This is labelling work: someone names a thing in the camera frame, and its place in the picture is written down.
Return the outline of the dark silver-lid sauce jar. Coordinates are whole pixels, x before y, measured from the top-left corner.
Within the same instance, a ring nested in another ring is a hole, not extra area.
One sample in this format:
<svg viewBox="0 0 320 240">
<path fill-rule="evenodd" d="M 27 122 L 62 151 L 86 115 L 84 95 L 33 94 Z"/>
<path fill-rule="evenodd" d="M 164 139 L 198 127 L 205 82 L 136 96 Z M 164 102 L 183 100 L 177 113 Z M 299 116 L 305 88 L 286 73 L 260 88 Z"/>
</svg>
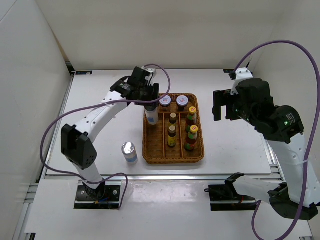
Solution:
<svg viewBox="0 0 320 240">
<path fill-rule="evenodd" d="M 166 95 L 159 101 L 159 111 L 160 112 L 170 112 L 171 111 L 172 99 L 169 95 Z"/>
</svg>

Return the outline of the silver-lid spice jar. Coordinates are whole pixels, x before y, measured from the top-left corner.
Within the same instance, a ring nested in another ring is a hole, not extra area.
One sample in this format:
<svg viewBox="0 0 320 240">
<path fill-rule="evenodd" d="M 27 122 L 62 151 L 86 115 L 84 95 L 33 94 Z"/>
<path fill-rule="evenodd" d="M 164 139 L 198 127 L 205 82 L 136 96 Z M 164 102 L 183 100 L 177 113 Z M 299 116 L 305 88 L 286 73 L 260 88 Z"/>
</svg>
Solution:
<svg viewBox="0 0 320 240">
<path fill-rule="evenodd" d="M 156 125 L 159 121 L 158 106 L 150 105 L 144 107 L 146 119 L 150 125 Z"/>
<path fill-rule="evenodd" d="M 139 160 L 136 147 L 132 142 L 125 142 L 121 146 L 122 154 L 128 164 L 136 164 Z"/>
</svg>

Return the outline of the yellow-cap red sauce bottle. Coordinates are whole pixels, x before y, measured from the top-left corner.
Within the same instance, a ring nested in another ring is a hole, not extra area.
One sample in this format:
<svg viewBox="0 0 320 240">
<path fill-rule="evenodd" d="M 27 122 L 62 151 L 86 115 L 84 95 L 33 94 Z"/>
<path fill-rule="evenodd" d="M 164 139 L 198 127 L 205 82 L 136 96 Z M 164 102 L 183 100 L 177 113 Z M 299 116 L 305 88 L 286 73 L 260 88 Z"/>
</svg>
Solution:
<svg viewBox="0 0 320 240">
<path fill-rule="evenodd" d="M 188 133 L 192 125 L 197 123 L 197 108 L 191 106 L 188 109 L 188 114 L 185 120 L 185 131 Z"/>
</svg>

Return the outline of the yellow-label cork bottle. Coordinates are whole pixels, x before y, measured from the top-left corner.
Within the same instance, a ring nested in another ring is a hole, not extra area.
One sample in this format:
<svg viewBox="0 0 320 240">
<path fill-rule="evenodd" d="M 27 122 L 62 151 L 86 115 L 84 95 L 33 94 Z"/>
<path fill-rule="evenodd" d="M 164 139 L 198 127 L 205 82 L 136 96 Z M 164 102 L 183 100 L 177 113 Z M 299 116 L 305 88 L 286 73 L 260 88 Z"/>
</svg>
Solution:
<svg viewBox="0 0 320 240">
<path fill-rule="evenodd" d="M 174 125 L 170 125 L 168 128 L 168 137 L 167 137 L 167 145 L 170 148 L 173 148 L 176 146 L 176 127 Z"/>
<path fill-rule="evenodd" d="M 175 112 L 172 112 L 169 117 L 169 127 L 174 126 L 177 127 L 177 114 Z"/>
</svg>

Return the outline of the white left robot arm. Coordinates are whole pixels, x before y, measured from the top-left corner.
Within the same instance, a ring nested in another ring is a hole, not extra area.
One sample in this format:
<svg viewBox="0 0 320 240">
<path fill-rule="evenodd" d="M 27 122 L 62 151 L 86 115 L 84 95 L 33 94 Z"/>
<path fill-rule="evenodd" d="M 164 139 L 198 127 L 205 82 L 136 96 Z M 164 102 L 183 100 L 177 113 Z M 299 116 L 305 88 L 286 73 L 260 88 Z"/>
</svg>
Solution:
<svg viewBox="0 0 320 240">
<path fill-rule="evenodd" d="M 61 129 L 61 153 L 84 178 L 87 195 L 95 201 L 105 197 L 105 182 L 98 172 L 95 160 L 97 151 L 93 145 L 103 128 L 131 101 L 136 105 L 155 107 L 159 97 L 159 84 L 153 82 L 154 68 L 135 67 L 130 76 L 125 76 L 110 87 L 102 100 L 102 106 L 90 111 L 74 125 L 65 124 Z"/>
</svg>

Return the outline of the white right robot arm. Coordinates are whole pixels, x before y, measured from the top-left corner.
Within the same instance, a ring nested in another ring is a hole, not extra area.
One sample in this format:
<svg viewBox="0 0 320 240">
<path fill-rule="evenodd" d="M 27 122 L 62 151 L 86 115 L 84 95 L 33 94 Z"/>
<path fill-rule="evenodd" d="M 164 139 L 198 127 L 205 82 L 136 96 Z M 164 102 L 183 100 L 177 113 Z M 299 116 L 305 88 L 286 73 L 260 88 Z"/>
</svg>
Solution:
<svg viewBox="0 0 320 240">
<path fill-rule="evenodd" d="M 235 173 L 224 182 L 224 193 L 230 200 L 248 196 L 272 206 L 278 215 L 294 219 L 301 199 L 306 141 L 299 113 L 291 106 L 277 106 L 270 85 L 260 78 L 242 80 L 232 89 L 213 92 L 214 121 L 243 119 L 263 135 L 281 166 L 285 182 L 276 184 Z"/>
</svg>

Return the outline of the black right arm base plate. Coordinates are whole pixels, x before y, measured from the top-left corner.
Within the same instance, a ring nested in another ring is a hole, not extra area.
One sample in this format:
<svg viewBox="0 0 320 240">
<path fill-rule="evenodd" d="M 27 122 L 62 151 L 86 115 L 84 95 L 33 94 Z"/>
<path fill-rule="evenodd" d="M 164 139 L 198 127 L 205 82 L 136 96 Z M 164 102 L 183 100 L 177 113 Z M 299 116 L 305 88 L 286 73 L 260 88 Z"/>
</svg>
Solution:
<svg viewBox="0 0 320 240">
<path fill-rule="evenodd" d="M 209 194 L 212 212 L 255 210 L 256 200 L 250 196 L 238 194 L 233 186 L 236 180 L 243 176 L 245 174 L 237 172 L 228 177 L 224 184 L 211 184 L 204 189 L 204 192 Z"/>
</svg>

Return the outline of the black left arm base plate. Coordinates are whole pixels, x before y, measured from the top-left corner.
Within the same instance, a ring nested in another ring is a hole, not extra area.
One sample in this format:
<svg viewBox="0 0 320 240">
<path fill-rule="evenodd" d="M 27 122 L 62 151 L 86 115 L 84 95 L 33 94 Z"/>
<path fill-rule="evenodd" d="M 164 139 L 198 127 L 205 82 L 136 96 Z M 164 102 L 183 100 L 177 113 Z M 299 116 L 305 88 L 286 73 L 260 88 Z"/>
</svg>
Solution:
<svg viewBox="0 0 320 240">
<path fill-rule="evenodd" d="M 82 182 L 78 183 L 75 198 L 74 209 L 78 210 L 118 210 L 121 203 L 120 181 L 107 182 L 100 192 L 91 191 Z"/>
</svg>

